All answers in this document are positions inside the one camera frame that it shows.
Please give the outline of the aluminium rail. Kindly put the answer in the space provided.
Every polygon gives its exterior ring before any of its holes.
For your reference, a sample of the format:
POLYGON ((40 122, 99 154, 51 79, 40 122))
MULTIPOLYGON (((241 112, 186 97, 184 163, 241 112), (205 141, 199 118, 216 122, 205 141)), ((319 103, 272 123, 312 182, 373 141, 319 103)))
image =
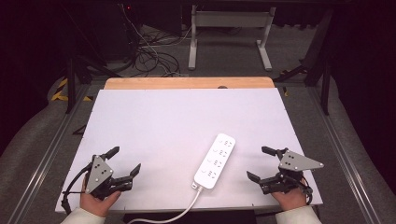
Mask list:
POLYGON ((21 224, 60 149, 79 105, 90 86, 77 89, 70 110, 67 102, 52 102, 30 119, 7 147, 2 158, 6 186, 0 199, 7 204, 3 224, 21 224))
POLYGON ((307 88, 308 94, 315 105, 319 116, 321 117, 322 122, 324 123, 325 129, 330 136, 330 142, 332 144, 332 150, 340 163, 340 166, 346 176, 346 180, 348 185, 351 188, 351 191, 359 205, 359 208, 364 216, 364 219, 367 224, 382 224, 377 212, 374 209, 374 206, 368 196, 366 188, 361 180, 361 176, 353 164, 350 157, 347 155, 339 136, 332 124, 332 121, 328 115, 324 113, 324 110, 321 107, 320 97, 317 91, 312 88, 307 88))

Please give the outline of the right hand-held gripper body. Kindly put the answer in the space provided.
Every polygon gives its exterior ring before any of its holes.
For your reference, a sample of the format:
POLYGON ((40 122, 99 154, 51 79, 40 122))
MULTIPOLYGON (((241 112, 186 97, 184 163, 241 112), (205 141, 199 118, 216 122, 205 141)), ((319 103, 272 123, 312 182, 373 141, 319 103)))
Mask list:
POLYGON ((278 173, 274 177, 261 179, 259 186, 264 194, 273 192, 287 193, 299 188, 305 195, 312 195, 313 190, 308 183, 303 183, 304 171, 323 168, 324 164, 293 152, 288 151, 279 158, 278 173))

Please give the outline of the white metal desk frame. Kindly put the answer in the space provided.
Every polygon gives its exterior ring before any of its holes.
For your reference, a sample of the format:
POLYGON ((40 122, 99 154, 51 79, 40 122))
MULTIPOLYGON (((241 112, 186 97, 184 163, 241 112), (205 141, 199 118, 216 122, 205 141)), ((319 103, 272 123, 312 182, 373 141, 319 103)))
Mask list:
POLYGON ((270 7, 264 12, 231 12, 231 11, 202 11, 197 6, 191 8, 191 43, 188 68, 194 70, 197 58, 197 27, 241 27, 264 29, 262 38, 256 41, 257 48, 262 58, 262 64, 266 71, 273 69, 268 53, 266 42, 270 33, 276 8, 270 7))

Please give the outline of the black metal stand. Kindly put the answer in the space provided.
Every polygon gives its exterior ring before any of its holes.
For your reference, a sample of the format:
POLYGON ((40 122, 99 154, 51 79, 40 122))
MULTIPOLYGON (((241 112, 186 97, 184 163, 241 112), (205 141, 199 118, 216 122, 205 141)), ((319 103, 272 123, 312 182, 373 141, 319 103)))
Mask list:
POLYGON ((66 78, 67 78, 67 109, 66 113, 72 112, 77 104, 76 79, 81 84, 90 84, 92 82, 92 71, 90 67, 106 77, 118 77, 118 75, 101 65, 92 57, 74 54, 67 58, 66 61, 66 78))
POLYGON ((304 84, 307 87, 315 86, 321 79, 320 106, 325 115, 329 115, 328 99, 331 75, 330 65, 326 59, 324 43, 331 24, 332 13, 332 9, 327 9, 325 11, 307 53, 301 60, 301 64, 290 71, 285 70, 279 77, 274 78, 274 82, 280 83, 302 73, 303 71, 306 71, 304 84))

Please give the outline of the person's right hand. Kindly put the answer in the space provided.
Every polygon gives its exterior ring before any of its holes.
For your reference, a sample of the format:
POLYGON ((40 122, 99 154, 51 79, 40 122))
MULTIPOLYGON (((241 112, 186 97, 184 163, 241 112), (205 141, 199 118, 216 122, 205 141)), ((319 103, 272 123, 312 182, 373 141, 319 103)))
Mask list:
POLYGON ((307 206, 306 196, 300 189, 292 189, 287 193, 273 192, 272 196, 278 201, 283 211, 289 211, 307 206))

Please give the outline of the yellow black hazard tape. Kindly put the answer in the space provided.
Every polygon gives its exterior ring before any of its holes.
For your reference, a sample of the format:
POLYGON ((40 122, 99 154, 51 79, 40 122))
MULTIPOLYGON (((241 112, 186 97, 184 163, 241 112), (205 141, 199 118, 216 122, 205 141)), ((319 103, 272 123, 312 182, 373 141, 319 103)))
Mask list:
POLYGON ((60 81, 55 93, 51 97, 51 101, 67 101, 68 93, 65 91, 66 85, 68 84, 68 78, 63 77, 60 81))

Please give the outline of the person's left hand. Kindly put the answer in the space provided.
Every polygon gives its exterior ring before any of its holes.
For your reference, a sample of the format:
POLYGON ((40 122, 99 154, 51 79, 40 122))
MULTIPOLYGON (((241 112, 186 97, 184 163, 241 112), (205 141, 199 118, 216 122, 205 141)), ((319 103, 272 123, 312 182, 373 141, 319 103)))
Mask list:
POLYGON ((103 200, 100 200, 93 197, 91 194, 82 193, 80 195, 79 205, 82 209, 98 217, 106 217, 109 213, 109 209, 119 199, 120 196, 121 192, 116 191, 103 200))

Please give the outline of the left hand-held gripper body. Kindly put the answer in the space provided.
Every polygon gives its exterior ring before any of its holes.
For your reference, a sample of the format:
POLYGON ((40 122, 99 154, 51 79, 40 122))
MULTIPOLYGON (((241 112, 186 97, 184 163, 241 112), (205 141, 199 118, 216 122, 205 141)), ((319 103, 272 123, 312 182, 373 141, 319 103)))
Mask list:
POLYGON ((127 191, 133 187, 132 175, 114 178, 113 169, 100 156, 92 159, 92 168, 86 177, 85 192, 103 200, 116 191, 127 191))

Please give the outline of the white power strip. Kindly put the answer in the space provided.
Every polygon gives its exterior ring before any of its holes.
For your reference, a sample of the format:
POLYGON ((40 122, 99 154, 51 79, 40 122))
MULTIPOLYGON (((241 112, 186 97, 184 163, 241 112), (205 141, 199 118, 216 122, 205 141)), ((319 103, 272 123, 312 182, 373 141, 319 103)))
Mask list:
POLYGON ((219 133, 195 173, 194 183, 205 189, 213 189, 233 152, 234 146, 235 139, 233 137, 225 133, 219 133))

